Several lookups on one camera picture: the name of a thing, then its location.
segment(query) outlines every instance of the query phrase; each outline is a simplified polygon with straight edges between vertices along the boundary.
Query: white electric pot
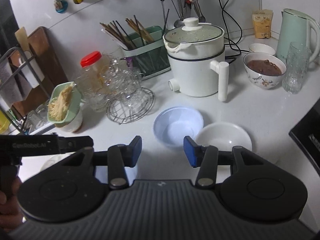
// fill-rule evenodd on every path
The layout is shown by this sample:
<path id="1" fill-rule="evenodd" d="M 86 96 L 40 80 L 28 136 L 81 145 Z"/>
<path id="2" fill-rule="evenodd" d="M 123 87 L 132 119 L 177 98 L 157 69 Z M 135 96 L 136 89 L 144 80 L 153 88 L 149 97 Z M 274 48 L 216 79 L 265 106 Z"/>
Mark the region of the white electric pot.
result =
<path id="1" fill-rule="evenodd" d="M 175 28 L 163 36 L 168 54 L 180 59 L 209 58 L 224 48 L 224 30 L 198 18 L 186 18 L 185 26 Z"/>
<path id="2" fill-rule="evenodd" d="M 192 97 L 206 97 L 218 91 L 218 99 L 227 100 L 229 64 L 224 61 L 223 30 L 199 25 L 197 18 L 187 18 L 184 22 L 186 26 L 164 35 L 174 76 L 169 80 L 170 89 Z M 168 40 L 170 44 L 184 43 L 172 48 L 168 47 Z"/>

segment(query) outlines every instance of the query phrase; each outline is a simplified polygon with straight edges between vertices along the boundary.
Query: countertop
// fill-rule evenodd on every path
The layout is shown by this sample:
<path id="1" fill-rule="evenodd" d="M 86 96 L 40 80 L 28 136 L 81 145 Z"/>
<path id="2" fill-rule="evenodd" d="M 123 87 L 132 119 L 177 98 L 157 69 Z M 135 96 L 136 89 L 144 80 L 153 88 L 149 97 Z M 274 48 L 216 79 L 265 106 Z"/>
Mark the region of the countertop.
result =
<path id="1" fill-rule="evenodd" d="M 276 39 L 255 39 L 245 37 L 239 46 L 248 49 L 251 43 L 265 43 L 276 49 Z M 226 55 L 236 52 L 226 49 Z M 60 136 L 89 135 L 94 140 L 96 151 L 107 150 L 115 144 L 128 144 L 136 136 L 142 137 L 142 153 L 138 160 L 140 179 L 192 179 L 196 178 L 198 168 L 192 168 L 182 150 L 166 148 L 156 140 L 152 132 L 155 118 L 163 110 L 172 106 L 191 106 L 198 109 L 204 126 L 212 122 L 232 122 L 243 127 L 250 135 L 253 151 L 263 158 L 276 163 L 287 152 L 296 151 L 289 130 L 307 113 L 320 96 L 320 70 L 316 64 L 309 67 L 302 90 L 297 95 L 287 93 L 281 85 L 272 90 L 263 90 L 250 83 L 244 70 L 241 55 L 230 65 L 227 102 L 218 101 L 214 94 L 204 98 L 192 98 L 172 92 L 168 80 L 172 72 L 161 74 L 142 82 L 143 87 L 151 89 L 156 102 L 153 109 L 142 119 L 117 124 L 110 121 L 104 113 L 95 113 L 89 107 L 83 109 L 83 126 L 78 133 L 66 133 L 54 128 Z M 49 156 L 23 158 L 19 176 L 22 181 L 40 171 Z M 221 167 L 217 182 L 229 174 L 227 167 Z"/>

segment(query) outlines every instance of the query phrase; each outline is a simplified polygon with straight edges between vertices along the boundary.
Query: silver screw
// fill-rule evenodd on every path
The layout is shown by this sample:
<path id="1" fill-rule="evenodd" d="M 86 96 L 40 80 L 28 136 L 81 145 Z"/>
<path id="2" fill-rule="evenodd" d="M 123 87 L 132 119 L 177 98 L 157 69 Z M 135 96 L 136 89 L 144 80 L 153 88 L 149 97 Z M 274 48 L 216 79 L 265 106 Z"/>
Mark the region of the silver screw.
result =
<path id="1" fill-rule="evenodd" d="M 202 187 L 210 186 L 213 184 L 213 180 L 209 178 L 198 179 L 198 184 Z"/>
<path id="2" fill-rule="evenodd" d="M 112 179 L 110 182 L 112 186 L 119 187 L 126 184 L 127 181 L 123 178 L 115 178 L 115 179 Z"/>

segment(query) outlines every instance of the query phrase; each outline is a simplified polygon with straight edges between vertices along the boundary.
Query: light blue plastic bowl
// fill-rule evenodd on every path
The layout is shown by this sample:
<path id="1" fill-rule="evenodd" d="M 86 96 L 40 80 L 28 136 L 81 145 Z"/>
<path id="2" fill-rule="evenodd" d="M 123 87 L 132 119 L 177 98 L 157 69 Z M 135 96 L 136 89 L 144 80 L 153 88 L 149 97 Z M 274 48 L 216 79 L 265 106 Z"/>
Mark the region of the light blue plastic bowl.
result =
<path id="1" fill-rule="evenodd" d="M 153 134 L 167 147 L 182 147 L 185 136 L 195 139 L 202 128 L 203 118 L 198 110 L 175 106 L 157 116 Z"/>

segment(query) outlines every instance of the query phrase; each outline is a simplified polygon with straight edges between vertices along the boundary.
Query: green kettle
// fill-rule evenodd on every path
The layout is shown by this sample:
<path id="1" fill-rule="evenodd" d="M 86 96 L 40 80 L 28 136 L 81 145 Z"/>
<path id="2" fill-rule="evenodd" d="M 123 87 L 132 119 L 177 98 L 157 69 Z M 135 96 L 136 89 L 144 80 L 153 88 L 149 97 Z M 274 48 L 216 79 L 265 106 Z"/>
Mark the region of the green kettle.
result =
<path id="1" fill-rule="evenodd" d="M 289 46 L 292 41 L 297 41 L 309 48 L 311 29 L 316 32 L 316 48 L 309 62 L 314 61 L 320 52 L 320 26 L 305 13 L 284 9 L 276 57 L 286 63 Z"/>

